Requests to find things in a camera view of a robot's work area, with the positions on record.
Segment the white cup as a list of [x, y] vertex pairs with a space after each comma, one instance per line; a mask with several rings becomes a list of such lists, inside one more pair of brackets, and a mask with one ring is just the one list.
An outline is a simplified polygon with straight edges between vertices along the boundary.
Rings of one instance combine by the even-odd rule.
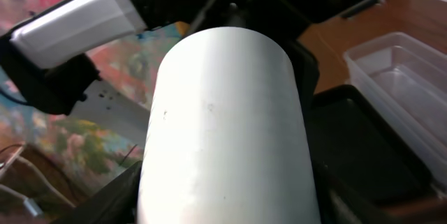
[[159, 67], [138, 223], [319, 223], [285, 51], [238, 27], [200, 31]]

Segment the clear plastic bin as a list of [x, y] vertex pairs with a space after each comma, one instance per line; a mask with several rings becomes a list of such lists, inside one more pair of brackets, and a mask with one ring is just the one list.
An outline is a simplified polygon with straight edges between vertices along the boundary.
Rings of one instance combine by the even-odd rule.
[[349, 81], [446, 189], [446, 54], [402, 32], [345, 51]]

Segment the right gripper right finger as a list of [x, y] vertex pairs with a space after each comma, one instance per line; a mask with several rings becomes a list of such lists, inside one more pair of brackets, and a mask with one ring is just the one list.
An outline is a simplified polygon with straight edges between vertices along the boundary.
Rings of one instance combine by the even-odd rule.
[[322, 223], [384, 223], [384, 215], [329, 170], [312, 161]]

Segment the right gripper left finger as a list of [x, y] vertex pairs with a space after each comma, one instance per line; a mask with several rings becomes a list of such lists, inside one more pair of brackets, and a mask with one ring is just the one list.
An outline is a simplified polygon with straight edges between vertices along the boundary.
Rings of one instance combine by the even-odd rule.
[[112, 180], [98, 193], [52, 224], [136, 223], [136, 208], [142, 161]]

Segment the black plastic tray bin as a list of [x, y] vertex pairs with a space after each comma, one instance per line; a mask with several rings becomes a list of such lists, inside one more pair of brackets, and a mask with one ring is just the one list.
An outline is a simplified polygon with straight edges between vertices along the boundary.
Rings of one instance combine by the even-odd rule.
[[426, 165], [355, 87], [316, 94], [305, 126], [319, 193], [404, 220], [443, 205]]

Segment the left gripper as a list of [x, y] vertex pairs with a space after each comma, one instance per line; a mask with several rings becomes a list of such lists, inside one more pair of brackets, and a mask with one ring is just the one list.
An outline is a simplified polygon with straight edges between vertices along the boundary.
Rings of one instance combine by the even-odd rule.
[[78, 101], [87, 99], [90, 84], [99, 81], [99, 71], [82, 53], [54, 68], [41, 69], [1, 37], [1, 68], [25, 99], [25, 104], [47, 114], [69, 115]]

